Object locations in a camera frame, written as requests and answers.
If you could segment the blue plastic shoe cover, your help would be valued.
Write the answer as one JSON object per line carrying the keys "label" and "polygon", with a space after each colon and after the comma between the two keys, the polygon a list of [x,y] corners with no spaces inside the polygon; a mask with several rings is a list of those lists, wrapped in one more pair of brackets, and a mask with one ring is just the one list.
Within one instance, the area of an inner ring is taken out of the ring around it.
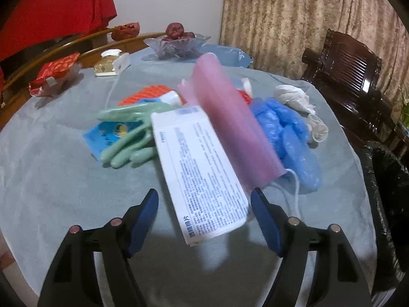
{"label": "blue plastic shoe cover", "polygon": [[311,136],[302,116],[271,97],[255,98],[249,108],[283,166],[297,174],[302,189],[321,188],[322,171],[309,147]]}

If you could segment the clear plastic cup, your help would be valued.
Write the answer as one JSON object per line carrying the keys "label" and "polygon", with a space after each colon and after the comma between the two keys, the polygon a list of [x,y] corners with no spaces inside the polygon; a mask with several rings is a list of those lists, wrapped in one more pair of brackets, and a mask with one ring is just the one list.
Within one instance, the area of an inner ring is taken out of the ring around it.
{"label": "clear plastic cup", "polygon": [[307,119],[306,125],[311,135],[311,142],[324,142],[328,137],[328,127],[326,124],[314,114],[309,114]]}

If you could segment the white printed wipes packet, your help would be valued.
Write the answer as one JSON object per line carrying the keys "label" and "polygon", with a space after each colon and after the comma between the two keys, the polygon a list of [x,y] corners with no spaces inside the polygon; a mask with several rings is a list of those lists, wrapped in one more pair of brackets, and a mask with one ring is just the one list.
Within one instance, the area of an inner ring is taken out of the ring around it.
{"label": "white printed wipes packet", "polygon": [[249,200],[204,110],[151,116],[172,204],[187,245],[229,233],[252,216]]}

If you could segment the blue snack wrapper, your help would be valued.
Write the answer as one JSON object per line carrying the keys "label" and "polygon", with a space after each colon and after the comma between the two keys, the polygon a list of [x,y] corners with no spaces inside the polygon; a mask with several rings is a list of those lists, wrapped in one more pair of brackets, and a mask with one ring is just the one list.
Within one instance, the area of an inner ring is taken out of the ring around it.
{"label": "blue snack wrapper", "polygon": [[91,130],[88,130],[83,135],[83,138],[91,154],[100,161],[102,151],[124,137],[128,132],[138,128],[141,124],[141,120],[136,122],[103,121]]}

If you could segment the beige patterned curtain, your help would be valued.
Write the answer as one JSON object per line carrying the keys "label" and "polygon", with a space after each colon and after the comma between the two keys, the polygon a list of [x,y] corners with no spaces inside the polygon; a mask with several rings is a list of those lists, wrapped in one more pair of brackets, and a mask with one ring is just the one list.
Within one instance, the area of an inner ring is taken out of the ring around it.
{"label": "beige patterned curtain", "polygon": [[220,43],[245,51],[255,69],[299,79],[304,50],[320,52],[329,29],[382,59],[377,88],[399,107],[408,91],[408,31],[388,0],[224,0]]}

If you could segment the red apples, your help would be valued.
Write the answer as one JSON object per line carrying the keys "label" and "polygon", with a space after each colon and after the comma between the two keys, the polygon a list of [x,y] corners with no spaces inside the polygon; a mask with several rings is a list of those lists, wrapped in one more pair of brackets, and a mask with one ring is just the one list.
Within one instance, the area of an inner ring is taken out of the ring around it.
{"label": "red apples", "polygon": [[165,31],[166,36],[163,38],[164,41],[172,41],[179,39],[190,39],[195,38],[194,32],[185,32],[184,26],[181,23],[170,23]]}

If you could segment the white tissue box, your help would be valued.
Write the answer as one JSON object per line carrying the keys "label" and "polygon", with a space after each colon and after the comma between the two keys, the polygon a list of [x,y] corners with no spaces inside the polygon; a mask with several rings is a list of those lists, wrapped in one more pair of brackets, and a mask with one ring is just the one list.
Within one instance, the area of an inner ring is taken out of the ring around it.
{"label": "white tissue box", "polygon": [[94,64],[97,77],[117,76],[130,66],[130,54],[121,49],[108,49],[100,54],[100,60]]}

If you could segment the light blue table cloth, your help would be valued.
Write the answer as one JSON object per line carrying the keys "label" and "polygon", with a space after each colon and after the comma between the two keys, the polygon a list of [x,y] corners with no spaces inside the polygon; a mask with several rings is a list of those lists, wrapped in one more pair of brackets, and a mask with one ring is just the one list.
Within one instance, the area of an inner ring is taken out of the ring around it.
{"label": "light blue table cloth", "polygon": [[[189,247],[183,238],[158,159],[119,169],[92,157],[83,134],[96,114],[117,106],[147,85],[177,88],[194,63],[143,61],[119,77],[97,78],[83,69],[59,97],[31,98],[1,130],[1,230],[20,270],[36,294],[71,225],[101,227],[158,191],[157,217],[142,250],[130,260],[148,306],[262,306],[280,258],[269,250],[257,221]],[[341,226],[365,274],[374,283],[377,247],[360,161],[325,99],[310,83],[280,75],[225,67],[234,80],[249,78],[255,97],[277,85],[302,88],[328,125],[326,141],[312,149],[322,187],[300,191],[301,219],[326,229]]]}

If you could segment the white tissue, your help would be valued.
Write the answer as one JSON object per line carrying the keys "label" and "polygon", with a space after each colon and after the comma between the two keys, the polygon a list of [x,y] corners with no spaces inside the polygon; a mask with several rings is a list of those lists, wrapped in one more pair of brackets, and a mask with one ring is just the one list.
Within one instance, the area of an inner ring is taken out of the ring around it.
{"label": "white tissue", "polygon": [[315,114],[315,106],[310,103],[310,98],[302,89],[292,85],[278,85],[275,87],[273,97],[282,105],[305,114]]}

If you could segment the green rubber glove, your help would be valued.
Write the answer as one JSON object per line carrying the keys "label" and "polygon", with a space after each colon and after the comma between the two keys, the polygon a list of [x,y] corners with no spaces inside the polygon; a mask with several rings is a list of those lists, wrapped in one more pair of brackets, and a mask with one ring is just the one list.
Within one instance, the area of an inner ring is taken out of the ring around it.
{"label": "green rubber glove", "polygon": [[157,154],[154,145],[153,114],[169,112],[176,106],[160,101],[137,103],[104,109],[97,114],[102,122],[136,123],[137,127],[126,131],[112,145],[102,151],[99,159],[112,168],[121,168],[128,162],[141,164]]}

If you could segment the orange ribbed cup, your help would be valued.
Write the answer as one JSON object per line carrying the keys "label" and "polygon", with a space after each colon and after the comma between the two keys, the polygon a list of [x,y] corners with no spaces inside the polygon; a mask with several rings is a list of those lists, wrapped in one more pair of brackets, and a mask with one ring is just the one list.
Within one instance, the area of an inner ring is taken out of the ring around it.
{"label": "orange ribbed cup", "polygon": [[149,85],[135,94],[124,98],[118,106],[155,102],[166,103],[175,107],[182,107],[186,103],[180,94],[165,85]]}

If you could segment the black lined trash bin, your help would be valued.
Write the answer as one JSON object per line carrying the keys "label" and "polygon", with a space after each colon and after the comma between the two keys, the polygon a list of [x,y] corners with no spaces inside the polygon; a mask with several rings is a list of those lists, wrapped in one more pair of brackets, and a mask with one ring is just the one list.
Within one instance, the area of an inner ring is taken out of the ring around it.
{"label": "black lined trash bin", "polygon": [[408,272],[408,169],[379,142],[358,152],[376,232],[372,293],[396,288]]}

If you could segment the blue side table cloth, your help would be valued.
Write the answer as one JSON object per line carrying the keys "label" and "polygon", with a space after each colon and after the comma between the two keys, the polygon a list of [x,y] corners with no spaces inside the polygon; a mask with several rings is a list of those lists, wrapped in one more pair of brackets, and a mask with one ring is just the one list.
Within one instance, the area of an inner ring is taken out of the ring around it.
{"label": "blue side table cloth", "polygon": [[241,49],[220,45],[204,45],[200,48],[201,53],[213,53],[220,63],[226,67],[249,68],[253,59]]}

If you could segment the pink face mask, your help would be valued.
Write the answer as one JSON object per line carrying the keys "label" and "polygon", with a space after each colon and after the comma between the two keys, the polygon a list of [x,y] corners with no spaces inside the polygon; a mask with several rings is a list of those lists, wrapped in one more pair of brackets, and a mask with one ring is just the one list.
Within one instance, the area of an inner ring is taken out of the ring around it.
{"label": "pink face mask", "polygon": [[286,174],[249,105],[213,53],[196,61],[193,73],[178,85],[189,105],[199,105],[225,150],[246,194]]}

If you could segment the wooden sofa frame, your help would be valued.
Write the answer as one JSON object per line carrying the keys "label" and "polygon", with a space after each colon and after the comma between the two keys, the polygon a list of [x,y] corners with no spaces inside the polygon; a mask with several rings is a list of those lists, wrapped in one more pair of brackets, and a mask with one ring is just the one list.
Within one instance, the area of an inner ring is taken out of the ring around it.
{"label": "wooden sofa frame", "polygon": [[11,73],[1,90],[1,127],[4,127],[14,113],[30,99],[28,83],[36,78],[42,66],[47,62],[79,53],[78,61],[84,68],[90,68],[97,62],[100,53],[104,50],[116,48],[134,53],[148,46],[144,43],[145,39],[163,35],[163,32],[147,32],[121,41],[113,41],[111,32],[111,28],[106,28],[89,35],[66,37]]}

